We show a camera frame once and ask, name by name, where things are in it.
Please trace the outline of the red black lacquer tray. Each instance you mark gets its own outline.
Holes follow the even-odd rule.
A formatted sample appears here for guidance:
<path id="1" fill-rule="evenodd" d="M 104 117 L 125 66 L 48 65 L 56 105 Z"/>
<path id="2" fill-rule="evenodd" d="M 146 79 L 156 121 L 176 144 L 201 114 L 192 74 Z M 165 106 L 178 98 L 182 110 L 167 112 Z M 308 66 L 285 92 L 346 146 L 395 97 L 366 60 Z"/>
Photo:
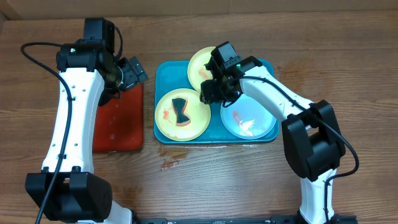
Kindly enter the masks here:
<path id="1" fill-rule="evenodd" d="M 135 151 L 144 142 L 144 85 L 97 109 L 93 152 Z"/>

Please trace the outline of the yellow-green plate top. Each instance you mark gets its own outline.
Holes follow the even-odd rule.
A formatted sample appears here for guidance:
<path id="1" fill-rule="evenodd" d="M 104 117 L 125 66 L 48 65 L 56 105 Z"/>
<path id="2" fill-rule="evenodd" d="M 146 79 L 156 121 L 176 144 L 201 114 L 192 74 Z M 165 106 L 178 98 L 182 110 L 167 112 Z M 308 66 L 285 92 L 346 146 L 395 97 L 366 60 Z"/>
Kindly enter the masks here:
<path id="1" fill-rule="evenodd" d="M 201 84 L 206 80 L 212 80 L 212 73 L 206 69 L 205 65 L 211 58 L 211 51 L 215 47 L 206 47 L 199 50 L 190 59 L 187 69 L 188 80 L 191 86 L 197 91 L 201 92 Z"/>

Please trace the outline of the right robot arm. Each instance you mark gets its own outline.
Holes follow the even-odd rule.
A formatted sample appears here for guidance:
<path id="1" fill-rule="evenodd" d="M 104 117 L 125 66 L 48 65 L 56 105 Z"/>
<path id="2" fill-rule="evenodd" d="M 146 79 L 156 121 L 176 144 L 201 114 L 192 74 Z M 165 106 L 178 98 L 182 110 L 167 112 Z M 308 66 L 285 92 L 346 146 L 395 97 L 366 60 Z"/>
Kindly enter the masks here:
<path id="1" fill-rule="evenodd" d="M 256 57 L 242 58 L 225 42 L 210 53 L 200 100 L 228 107 L 248 96 L 281 123 L 285 158 L 301 180 L 303 223 L 339 223 L 332 207 L 333 177 L 346 150 L 333 107 L 314 103 L 281 84 Z"/>

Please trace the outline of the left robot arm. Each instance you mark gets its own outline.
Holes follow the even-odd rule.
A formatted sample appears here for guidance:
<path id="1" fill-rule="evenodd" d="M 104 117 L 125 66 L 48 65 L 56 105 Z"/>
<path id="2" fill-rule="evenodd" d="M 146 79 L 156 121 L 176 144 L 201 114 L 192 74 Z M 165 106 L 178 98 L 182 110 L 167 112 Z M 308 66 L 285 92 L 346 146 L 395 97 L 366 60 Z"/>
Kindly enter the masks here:
<path id="1" fill-rule="evenodd" d="M 64 223 L 137 223 L 136 213 L 113 200 L 111 185 L 94 173 L 97 109 L 142 85 L 147 74 L 137 58 L 114 46 L 119 28 L 85 19 L 83 37 L 61 44 L 52 70 L 60 82 L 57 116 L 46 158 L 27 174 L 25 189 L 39 207 L 37 218 Z"/>

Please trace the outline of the light blue plate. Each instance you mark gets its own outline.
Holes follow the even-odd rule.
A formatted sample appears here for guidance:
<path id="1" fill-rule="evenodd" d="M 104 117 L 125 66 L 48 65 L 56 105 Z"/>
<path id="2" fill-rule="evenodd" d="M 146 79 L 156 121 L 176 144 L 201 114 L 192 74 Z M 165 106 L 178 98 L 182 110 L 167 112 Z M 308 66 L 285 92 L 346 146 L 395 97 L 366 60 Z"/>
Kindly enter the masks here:
<path id="1" fill-rule="evenodd" d="M 220 109 L 225 128 L 235 136 L 236 142 L 272 141 L 279 134 L 279 123 L 256 100 L 241 95 L 240 98 Z"/>

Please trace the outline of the dark green orange sponge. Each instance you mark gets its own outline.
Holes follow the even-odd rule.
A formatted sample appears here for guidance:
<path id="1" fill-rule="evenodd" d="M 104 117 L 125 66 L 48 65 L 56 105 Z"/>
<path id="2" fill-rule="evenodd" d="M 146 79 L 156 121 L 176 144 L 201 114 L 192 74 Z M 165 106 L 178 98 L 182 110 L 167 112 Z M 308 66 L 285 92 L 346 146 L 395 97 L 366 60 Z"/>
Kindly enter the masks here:
<path id="1" fill-rule="evenodd" d="M 185 114 L 187 104 L 187 100 L 183 98 L 172 99 L 172 106 L 176 115 L 177 126 L 186 126 L 191 123 L 191 119 Z"/>

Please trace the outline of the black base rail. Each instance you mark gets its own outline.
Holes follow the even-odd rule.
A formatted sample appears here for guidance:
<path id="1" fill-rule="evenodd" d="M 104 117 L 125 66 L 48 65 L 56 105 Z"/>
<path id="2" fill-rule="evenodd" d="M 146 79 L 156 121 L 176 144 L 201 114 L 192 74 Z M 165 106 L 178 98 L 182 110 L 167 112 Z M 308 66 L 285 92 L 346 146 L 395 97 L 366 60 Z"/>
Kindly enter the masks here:
<path id="1" fill-rule="evenodd" d="M 137 218 L 137 224 L 304 224 L 300 215 L 276 215 L 269 218 L 181 219 Z"/>

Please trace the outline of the blue plastic tray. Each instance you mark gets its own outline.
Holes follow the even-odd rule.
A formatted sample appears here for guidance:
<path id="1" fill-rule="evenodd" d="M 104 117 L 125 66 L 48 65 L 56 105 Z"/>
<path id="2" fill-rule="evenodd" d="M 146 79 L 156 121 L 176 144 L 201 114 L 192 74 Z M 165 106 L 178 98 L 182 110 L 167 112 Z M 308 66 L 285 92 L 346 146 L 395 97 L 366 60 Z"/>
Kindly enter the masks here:
<path id="1" fill-rule="evenodd" d="M 158 66 L 155 74 L 155 104 L 172 90 L 192 88 L 187 75 L 188 63 L 188 60 L 176 60 L 166 61 Z M 276 123 L 271 131 L 261 138 L 252 140 L 239 138 L 225 128 L 220 116 L 221 105 L 213 103 L 210 105 L 210 109 L 211 119 L 206 131 L 199 137 L 188 141 L 189 144 L 271 142 L 279 135 L 280 124 Z"/>

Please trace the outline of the yellow-green plate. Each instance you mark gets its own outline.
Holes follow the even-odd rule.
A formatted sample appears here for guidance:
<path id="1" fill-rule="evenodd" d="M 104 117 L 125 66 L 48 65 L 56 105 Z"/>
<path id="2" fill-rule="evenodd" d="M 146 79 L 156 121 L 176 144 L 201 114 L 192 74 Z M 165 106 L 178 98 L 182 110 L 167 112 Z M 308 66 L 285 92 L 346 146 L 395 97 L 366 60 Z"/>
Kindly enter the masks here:
<path id="1" fill-rule="evenodd" d="M 206 47 L 199 50 L 190 59 L 187 69 L 188 80 L 191 86 L 197 91 L 201 92 L 201 84 L 206 80 L 212 80 L 212 73 L 206 69 L 205 65 L 211 58 L 211 51 L 215 47 Z"/>
<path id="2" fill-rule="evenodd" d="M 185 114 L 191 119 L 186 126 L 176 125 L 176 115 L 172 99 L 183 98 L 188 104 Z M 172 90 L 164 95 L 155 108 L 155 122 L 160 132 L 174 141 L 190 141 L 199 137 L 207 129 L 211 119 L 211 109 L 200 101 L 200 94 L 188 88 Z"/>

